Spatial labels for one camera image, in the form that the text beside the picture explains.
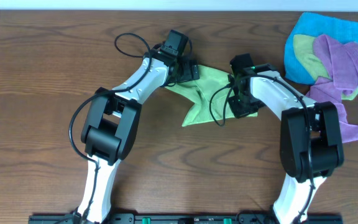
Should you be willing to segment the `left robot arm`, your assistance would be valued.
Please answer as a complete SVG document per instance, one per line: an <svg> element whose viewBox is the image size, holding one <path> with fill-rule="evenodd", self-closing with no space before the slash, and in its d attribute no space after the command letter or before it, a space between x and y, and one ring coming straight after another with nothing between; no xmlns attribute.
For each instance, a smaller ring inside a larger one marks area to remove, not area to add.
<svg viewBox="0 0 358 224"><path fill-rule="evenodd" d="M158 88L197 80L196 60L163 52L146 53L140 67L112 90L99 88L81 132L88 161L83 199L73 223L102 223L111 210L111 194L119 164L131 151L142 105Z"/></svg>

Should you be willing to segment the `light green cloth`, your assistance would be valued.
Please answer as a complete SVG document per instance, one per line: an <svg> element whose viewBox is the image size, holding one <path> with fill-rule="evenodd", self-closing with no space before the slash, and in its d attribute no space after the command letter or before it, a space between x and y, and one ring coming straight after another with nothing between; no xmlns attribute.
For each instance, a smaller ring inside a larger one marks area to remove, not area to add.
<svg viewBox="0 0 358 224"><path fill-rule="evenodd" d="M228 73L204 65L199 65L198 69L199 80L167 86L168 90L193 102L182 126L209 122L222 124L222 120L233 118L234 114L225 102L229 93Z"/></svg>

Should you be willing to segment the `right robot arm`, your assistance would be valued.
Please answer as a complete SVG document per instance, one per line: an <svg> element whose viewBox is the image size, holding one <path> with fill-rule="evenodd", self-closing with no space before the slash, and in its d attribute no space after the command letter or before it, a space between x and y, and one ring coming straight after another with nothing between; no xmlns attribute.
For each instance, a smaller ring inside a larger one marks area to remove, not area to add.
<svg viewBox="0 0 358 224"><path fill-rule="evenodd" d="M236 118L266 106L280 120L279 155L285 180L267 213L243 223L342 223L340 215L308 214L322 183L344 162L339 116L333 103L302 95L270 64L231 65L229 100Z"/></svg>

